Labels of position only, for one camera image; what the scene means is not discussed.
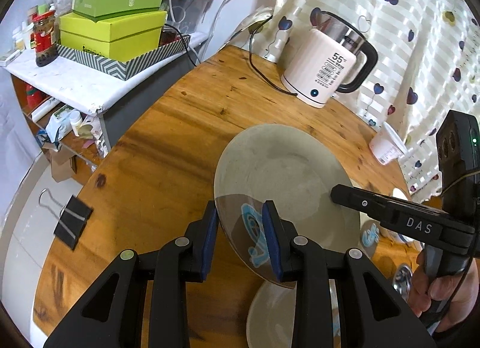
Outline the person's right hand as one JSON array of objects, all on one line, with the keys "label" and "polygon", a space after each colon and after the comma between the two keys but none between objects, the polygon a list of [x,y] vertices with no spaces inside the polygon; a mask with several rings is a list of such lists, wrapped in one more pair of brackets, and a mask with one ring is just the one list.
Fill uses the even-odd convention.
[{"label": "person's right hand", "polygon": [[[412,276],[412,287],[408,296],[408,306],[417,317],[427,311],[433,301],[448,300],[461,280],[461,275],[458,275],[439,277],[429,282],[423,269],[424,260],[425,252],[422,251],[416,259],[418,267]],[[477,263],[473,262],[436,332],[445,332],[464,321],[473,311],[478,295],[479,271]]]}]

